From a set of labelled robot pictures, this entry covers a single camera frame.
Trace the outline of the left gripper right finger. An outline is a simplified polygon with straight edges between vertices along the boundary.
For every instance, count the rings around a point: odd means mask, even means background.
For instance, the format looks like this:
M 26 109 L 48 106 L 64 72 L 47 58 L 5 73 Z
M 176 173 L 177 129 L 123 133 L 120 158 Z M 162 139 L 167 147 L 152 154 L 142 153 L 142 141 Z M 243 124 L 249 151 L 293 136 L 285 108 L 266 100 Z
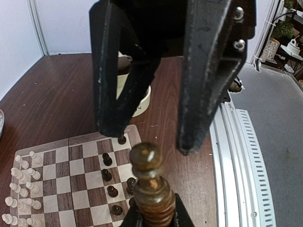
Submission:
M 194 227 L 193 224 L 180 196 L 176 193 L 175 194 L 176 199 L 176 207 L 174 210 L 174 217 L 172 226 L 173 227 Z

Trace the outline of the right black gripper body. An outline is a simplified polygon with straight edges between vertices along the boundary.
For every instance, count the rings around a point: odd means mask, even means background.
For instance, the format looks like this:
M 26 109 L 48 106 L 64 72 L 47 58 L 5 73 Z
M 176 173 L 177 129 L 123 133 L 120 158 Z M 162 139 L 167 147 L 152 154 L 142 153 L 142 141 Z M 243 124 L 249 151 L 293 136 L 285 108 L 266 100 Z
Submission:
M 108 6 L 112 63 L 117 50 L 147 63 L 189 49 L 209 64 L 242 64 L 255 34 L 253 0 L 111 0 Z

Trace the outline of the large dark chess piece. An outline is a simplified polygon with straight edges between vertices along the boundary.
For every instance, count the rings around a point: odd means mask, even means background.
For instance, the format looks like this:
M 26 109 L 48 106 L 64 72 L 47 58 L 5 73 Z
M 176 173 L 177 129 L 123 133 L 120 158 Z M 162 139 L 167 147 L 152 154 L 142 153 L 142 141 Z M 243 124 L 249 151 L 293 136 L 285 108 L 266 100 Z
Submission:
M 143 216 L 145 227 L 168 227 L 174 216 L 176 199 L 168 181 L 163 178 L 163 156 L 150 142 L 135 145 L 130 151 L 134 200 Z

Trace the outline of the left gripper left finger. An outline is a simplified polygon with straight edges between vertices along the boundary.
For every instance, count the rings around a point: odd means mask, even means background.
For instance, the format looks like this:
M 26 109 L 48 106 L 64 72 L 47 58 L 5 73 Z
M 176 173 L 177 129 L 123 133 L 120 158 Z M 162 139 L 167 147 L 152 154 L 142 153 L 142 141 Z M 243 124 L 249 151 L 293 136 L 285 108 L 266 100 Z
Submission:
M 143 227 L 143 217 L 134 198 L 129 200 L 130 208 L 120 227 Z

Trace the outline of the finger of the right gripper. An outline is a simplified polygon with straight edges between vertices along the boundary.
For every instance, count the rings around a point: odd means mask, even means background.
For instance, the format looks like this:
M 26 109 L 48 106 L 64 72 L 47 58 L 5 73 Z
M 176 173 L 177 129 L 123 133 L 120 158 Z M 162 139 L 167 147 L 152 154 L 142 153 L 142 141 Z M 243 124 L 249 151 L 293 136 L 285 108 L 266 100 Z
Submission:
M 95 123 L 98 131 L 119 138 L 161 61 L 156 47 L 140 45 L 126 12 L 111 0 L 97 1 L 89 11 Z M 118 52 L 132 57 L 129 78 L 116 99 Z
M 248 2 L 190 0 L 187 3 L 177 149 L 198 152 L 221 98 L 247 58 Z

